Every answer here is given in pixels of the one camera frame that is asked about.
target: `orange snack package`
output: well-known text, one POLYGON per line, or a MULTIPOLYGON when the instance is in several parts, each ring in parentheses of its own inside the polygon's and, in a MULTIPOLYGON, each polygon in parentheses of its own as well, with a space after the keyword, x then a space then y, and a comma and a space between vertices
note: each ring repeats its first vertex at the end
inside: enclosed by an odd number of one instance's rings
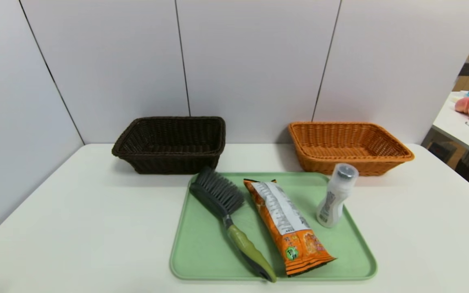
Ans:
POLYGON ((283 261, 288 277, 294 277, 335 260, 285 192, 272 182, 244 179, 262 220, 283 261))

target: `scrub brush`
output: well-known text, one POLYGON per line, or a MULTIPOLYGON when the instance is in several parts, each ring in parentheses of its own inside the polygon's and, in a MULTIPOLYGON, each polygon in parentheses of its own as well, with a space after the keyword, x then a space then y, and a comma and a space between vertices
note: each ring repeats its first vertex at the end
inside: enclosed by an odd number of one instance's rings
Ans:
POLYGON ((276 282, 271 265, 231 219, 230 215, 244 202, 240 189, 221 174, 205 167, 189 190, 211 213, 224 221, 229 238, 257 274, 270 282, 276 282))

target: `small white bottle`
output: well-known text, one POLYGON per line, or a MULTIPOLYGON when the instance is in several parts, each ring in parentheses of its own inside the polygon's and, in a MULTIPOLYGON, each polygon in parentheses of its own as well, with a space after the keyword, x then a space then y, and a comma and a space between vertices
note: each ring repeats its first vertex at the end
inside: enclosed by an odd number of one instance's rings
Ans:
POLYGON ((343 215, 343 202, 356 183, 359 172, 348 164, 337 164, 327 186, 327 196, 316 210, 318 222, 327 228, 334 227, 343 215))

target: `orange wicker basket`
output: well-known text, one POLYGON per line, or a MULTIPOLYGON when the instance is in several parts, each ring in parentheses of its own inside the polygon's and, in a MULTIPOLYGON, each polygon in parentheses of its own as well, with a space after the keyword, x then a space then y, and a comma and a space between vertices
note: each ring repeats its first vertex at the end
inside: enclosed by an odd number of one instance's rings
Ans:
POLYGON ((305 171, 332 174, 337 163, 378 176, 414 159, 414 154, 383 127, 367 122, 293 122, 289 132, 305 171))

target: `basket rim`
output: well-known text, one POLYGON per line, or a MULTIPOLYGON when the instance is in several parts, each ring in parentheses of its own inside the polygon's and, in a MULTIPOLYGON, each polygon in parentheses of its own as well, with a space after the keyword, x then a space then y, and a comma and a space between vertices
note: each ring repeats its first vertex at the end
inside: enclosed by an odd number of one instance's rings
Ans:
POLYGON ((119 136, 119 139, 115 142, 112 148, 112 154, 119 158, 171 158, 171 157, 182 157, 193 158, 193 157, 209 157, 218 156, 222 154, 225 148, 226 141, 226 123, 222 117, 219 116, 152 116, 152 117, 141 117, 133 120, 128 127, 119 136), (217 120, 220 123, 220 144, 217 149, 201 153, 188 153, 188 152, 124 152, 120 151, 125 141, 128 139, 133 128, 141 121, 144 120, 217 120))
POLYGON ((309 159, 324 161, 324 162, 354 162, 354 163, 398 163, 398 162, 408 162, 415 158, 415 155, 412 153, 410 149, 406 147, 401 141, 399 141, 395 136, 389 133, 385 128, 382 126, 371 123, 371 122, 292 122, 289 124, 289 133, 292 136, 292 140, 294 141, 294 145, 296 146, 296 151, 300 152, 302 156, 309 159), (294 130, 294 126, 296 125, 370 125, 378 128, 383 134, 387 135, 390 139, 392 139, 397 145, 400 145, 402 149, 407 152, 406 155, 399 155, 399 156, 313 156, 307 154, 303 145, 300 144, 298 136, 296 135, 296 131, 294 130))

